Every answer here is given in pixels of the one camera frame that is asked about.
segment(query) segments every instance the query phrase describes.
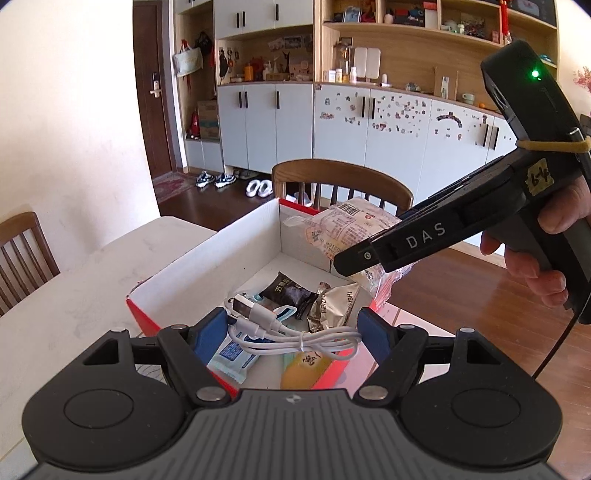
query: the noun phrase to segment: shoe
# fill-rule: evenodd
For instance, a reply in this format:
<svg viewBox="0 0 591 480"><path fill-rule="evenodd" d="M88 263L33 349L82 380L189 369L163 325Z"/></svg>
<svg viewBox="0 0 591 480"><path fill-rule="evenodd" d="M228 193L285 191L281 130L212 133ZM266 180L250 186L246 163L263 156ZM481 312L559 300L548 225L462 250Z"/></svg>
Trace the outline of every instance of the shoe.
<svg viewBox="0 0 591 480"><path fill-rule="evenodd" d="M261 182L261 186L258 189L258 196L264 199L267 198L271 193L273 193L273 184L270 180L263 180Z"/></svg>
<svg viewBox="0 0 591 480"><path fill-rule="evenodd" d="M197 177L197 181L195 182L195 186L202 189L203 187L209 185L210 183L213 183L216 180L216 178L207 173L205 170L203 170L201 172L201 174Z"/></svg>
<svg viewBox="0 0 591 480"><path fill-rule="evenodd" d="M254 197L261 188L261 181L260 180L253 180L251 181L246 187L246 196L249 198Z"/></svg>
<svg viewBox="0 0 591 480"><path fill-rule="evenodd" d="M216 188L220 189L227 185L231 185L236 181L236 177L234 175L226 175L225 173L221 173L216 177Z"/></svg>

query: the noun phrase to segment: plastic bag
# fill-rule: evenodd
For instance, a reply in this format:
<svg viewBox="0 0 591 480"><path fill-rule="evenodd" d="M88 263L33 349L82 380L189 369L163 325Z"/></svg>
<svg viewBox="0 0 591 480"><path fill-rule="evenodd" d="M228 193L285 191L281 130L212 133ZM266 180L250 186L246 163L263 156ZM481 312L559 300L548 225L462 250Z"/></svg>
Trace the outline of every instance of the plastic bag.
<svg viewBox="0 0 591 480"><path fill-rule="evenodd" d="M336 254L398 222L400 219L367 200L353 198L314 216L295 216L283 223L302 228L308 243L334 260ZM378 264L349 278L367 290L374 297L377 308L381 308L390 298L393 283L410 272L413 265L386 273Z"/></svg>

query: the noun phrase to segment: black snack package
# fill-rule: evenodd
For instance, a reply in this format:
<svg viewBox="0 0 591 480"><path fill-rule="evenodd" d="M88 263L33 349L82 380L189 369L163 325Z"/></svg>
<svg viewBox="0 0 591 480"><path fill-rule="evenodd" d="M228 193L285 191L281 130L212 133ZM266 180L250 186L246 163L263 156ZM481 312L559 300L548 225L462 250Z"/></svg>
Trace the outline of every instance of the black snack package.
<svg viewBox="0 0 591 480"><path fill-rule="evenodd" d="M306 308L318 298L317 293L306 290L281 272L279 272L271 285L265 288L259 295L279 305L291 305L295 307L297 309L295 318L298 320L301 320Z"/></svg>

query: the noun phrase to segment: snack package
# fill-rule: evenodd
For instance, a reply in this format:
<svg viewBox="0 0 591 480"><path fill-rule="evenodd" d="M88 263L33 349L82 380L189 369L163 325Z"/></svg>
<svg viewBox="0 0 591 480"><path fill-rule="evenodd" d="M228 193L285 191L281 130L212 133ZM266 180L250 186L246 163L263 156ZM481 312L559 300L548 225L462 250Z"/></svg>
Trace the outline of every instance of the snack package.
<svg viewBox="0 0 591 480"><path fill-rule="evenodd" d="M298 285L287 275L279 272L275 280L259 295L278 305L291 305L297 309L295 318L300 320L308 305L315 301L317 294Z"/></svg>
<svg viewBox="0 0 591 480"><path fill-rule="evenodd" d="M367 200L353 198L314 216L295 216L283 223L302 228L308 243L334 260L336 254L398 222L400 219ZM413 265L386 273L378 264L349 278L371 293L377 308L381 308L390 298L392 284L410 272Z"/></svg>
<svg viewBox="0 0 591 480"><path fill-rule="evenodd" d="M356 283L330 288L330 285L321 282L318 298L308 313L310 332L316 333L347 325L359 289L360 286Z"/></svg>

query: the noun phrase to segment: sneaker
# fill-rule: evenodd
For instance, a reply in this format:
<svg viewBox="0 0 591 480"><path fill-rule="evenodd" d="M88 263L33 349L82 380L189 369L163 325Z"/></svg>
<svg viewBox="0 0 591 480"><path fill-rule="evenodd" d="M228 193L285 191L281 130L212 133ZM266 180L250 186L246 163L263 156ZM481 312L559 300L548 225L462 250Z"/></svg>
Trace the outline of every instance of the sneaker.
<svg viewBox="0 0 591 480"><path fill-rule="evenodd" d="M236 177L234 175L226 175L224 173L219 174L216 177L216 188L220 189L225 187L226 185L231 185L236 181Z"/></svg>
<svg viewBox="0 0 591 480"><path fill-rule="evenodd" d="M202 189L203 187L209 185L210 183L213 183L215 180L216 180L216 178L213 175L207 173L204 170L197 177L197 181L195 182L195 186L197 186L198 188Z"/></svg>

